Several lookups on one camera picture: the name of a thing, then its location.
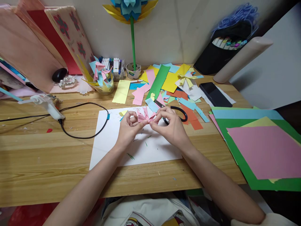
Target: black cable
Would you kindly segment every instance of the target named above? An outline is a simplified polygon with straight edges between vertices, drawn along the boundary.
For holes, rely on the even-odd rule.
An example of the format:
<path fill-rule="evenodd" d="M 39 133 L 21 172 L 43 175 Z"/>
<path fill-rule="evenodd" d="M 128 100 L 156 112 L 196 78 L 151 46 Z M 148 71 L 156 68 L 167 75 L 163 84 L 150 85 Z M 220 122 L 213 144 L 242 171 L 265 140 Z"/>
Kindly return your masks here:
<path fill-rule="evenodd" d="M 79 105 L 76 105 L 76 106 L 63 108 L 63 109 L 59 110 L 59 112 L 62 112 L 62 111 L 68 110 L 68 109 L 72 109 L 72 108 L 76 108 L 76 107 L 79 107 L 79 106 L 82 106 L 82 105 L 86 105 L 86 104 L 94 104 L 94 105 L 97 105 L 97 106 L 99 106 L 99 107 L 105 109 L 105 110 L 107 111 L 107 119 L 106 119 L 106 121 L 105 121 L 103 127 L 100 129 L 100 131 L 99 131 L 98 133 L 96 133 L 95 135 L 91 136 L 91 137 L 75 137 L 75 136 L 72 136 L 72 135 L 68 134 L 68 133 L 66 132 L 66 130 L 64 129 L 64 126 L 63 126 L 63 120 L 62 120 L 62 119 L 59 119 L 58 122 L 59 122 L 59 124 L 61 125 L 61 128 L 62 128 L 63 132 L 64 132 L 65 134 L 67 134 L 68 136 L 72 137 L 72 138 L 76 138 L 76 139 L 91 139 L 91 138 L 97 136 L 97 135 L 104 129 L 105 125 L 107 124 L 107 121 L 108 121 L 108 115 L 109 115 L 108 110 L 107 110 L 105 107 L 103 107 L 103 106 L 101 106 L 101 105 L 99 105 L 99 104 L 93 103 L 93 102 L 87 102 L 87 103 L 79 104 Z M 26 117 L 13 118 L 13 119 L 5 119 L 5 120 L 0 120 L 0 122 L 3 122 L 3 121 L 12 121 L 12 120 L 24 119 L 24 118 L 42 117 L 42 116 L 50 116 L 50 114 L 46 114 L 46 115 L 38 115 L 38 116 L 26 116 Z"/>

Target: green stem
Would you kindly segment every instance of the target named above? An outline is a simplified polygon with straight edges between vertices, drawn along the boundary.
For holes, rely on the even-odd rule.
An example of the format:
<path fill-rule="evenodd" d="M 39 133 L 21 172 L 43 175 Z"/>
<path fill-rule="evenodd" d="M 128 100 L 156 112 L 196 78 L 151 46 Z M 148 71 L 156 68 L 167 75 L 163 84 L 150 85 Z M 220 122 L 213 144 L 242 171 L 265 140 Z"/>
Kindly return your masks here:
<path fill-rule="evenodd" d="M 134 36 L 134 18 L 130 17 L 131 20 L 131 33 L 132 33 L 132 48 L 133 48 L 133 61 L 134 61 L 134 71 L 136 70 L 136 54 L 135 54 L 135 36 Z"/>

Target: smartphone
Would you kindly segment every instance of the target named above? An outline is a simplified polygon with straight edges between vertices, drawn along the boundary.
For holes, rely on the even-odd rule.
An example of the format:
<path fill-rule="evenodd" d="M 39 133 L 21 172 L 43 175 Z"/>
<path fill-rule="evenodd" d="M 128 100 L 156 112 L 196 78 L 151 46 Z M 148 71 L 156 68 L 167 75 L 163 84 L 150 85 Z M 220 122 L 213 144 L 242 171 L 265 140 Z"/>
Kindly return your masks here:
<path fill-rule="evenodd" d="M 232 104 L 214 85 L 214 83 L 201 83 L 200 89 L 205 93 L 214 107 L 232 107 Z"/>

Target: wood grain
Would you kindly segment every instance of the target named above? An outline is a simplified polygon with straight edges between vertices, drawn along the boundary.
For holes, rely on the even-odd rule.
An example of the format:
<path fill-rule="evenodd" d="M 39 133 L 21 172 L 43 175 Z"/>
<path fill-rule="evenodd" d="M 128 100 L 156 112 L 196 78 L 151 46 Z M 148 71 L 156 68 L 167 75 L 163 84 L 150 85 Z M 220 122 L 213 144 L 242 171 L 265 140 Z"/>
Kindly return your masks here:
<path fill-rule="evenodd" d="M 198 84 L 212 81 L 212 76 L 196 80 Z M 237 101 L 234 107 L 251 107 L 232 85 L 217 85 Z M 97 92 L 86 96 L 79 93 L 57 94 L 57 97 L 63 100 L 60 109 L 87 101 L 115 109 L 133 106 L 133 99 L 130 100 L 133 98 L 132 92 L 129 91 L 125 104 L 112 103 L 115 92 L 104 97 Z M 197 105 L 208 115 L 211 108 L 205 101 Z M 46 114 L 40 105 L 19 105 L 13 99 L 1 100 L 0 108 L 0 119 Z M 84 105 L 65 111 L 65 129 L 75 136 L 95 134 L 99 110 L 95 105 Z M 236 183 L 246 183 L 214 124 L 211 121 L 204 123 L 198 113 L 194 112 L 204 129 L 195 131 L 191 124 L 184 125 L 192 143 Z M 93 142 L 94 139 L 80 140 L 65 135 L 52 117 L 0 123 L 0 207 L 61 201 L 88 173 Z M 101 196 L 127 196 L 201 187 L 202 184 L 186 161 L 179 159 L 118 167 Z"/>

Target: green paper sheet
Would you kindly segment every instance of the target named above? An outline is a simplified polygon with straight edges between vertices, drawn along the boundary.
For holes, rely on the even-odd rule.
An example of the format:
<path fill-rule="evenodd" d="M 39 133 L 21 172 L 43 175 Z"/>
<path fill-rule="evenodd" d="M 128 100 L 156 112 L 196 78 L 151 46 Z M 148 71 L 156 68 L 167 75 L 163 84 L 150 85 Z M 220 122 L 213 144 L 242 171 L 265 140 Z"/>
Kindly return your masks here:
<path fill-rule="evenodd" d="M 170 67 L 167 67 L 167 66 L 164 66 L 164 65 L 161 65 L 159 71 L 158 71 L 158 74 L 154 80 L 154 83 L 153 85 L 151 86 L 150 88 L 150 91 L 148 92 L 148 95 L 146 97 L 146 100 L 149 99 L 151 96 L 152 93 L 155 94 L 154 98 L 157 99 L 157 97 L 159 96 L 160 94 L 160 90 L 165 82 L 165 79 L 167 77 L 167 74 L 169 72 L 169 69 Z"/>
<path fill-rule="evenodd" d="M 274 190 L 274 191 L 301 191 L 301 178 L 286 178 L 276 181 L 274 184 L 270 180 L 258 180 L 235 145 L 233 139 L 228 134 L 227 128 L 241 127 L 257 119 L 216 119 L 222 134 L 225 137 L 229 150 L 231 151 L 238 167 L 244 174 L 249 186 L 253 190 Z M 291 137 L 301 143 L 301 136 L 285 120 L 272 120 L 277 126 L 282 128 Z"/>

